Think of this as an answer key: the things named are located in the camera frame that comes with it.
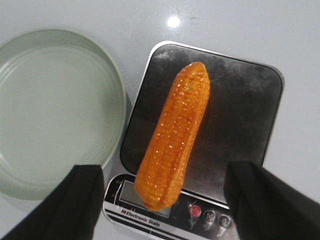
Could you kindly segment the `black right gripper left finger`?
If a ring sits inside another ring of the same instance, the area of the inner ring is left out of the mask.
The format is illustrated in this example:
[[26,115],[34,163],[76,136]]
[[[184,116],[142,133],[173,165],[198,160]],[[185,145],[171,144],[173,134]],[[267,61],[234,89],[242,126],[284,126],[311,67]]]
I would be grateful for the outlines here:
[[75,165],[3,239],[91,240],[103,205],[104,183],[100,165]]

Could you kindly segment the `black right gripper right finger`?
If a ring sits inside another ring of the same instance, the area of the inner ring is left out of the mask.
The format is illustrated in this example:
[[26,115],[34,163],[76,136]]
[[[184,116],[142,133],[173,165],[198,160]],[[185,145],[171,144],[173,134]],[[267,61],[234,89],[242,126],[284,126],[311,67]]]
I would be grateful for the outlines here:
[[318,240],[320,205],[249,161],[227,165],[224,196],[242,240]]

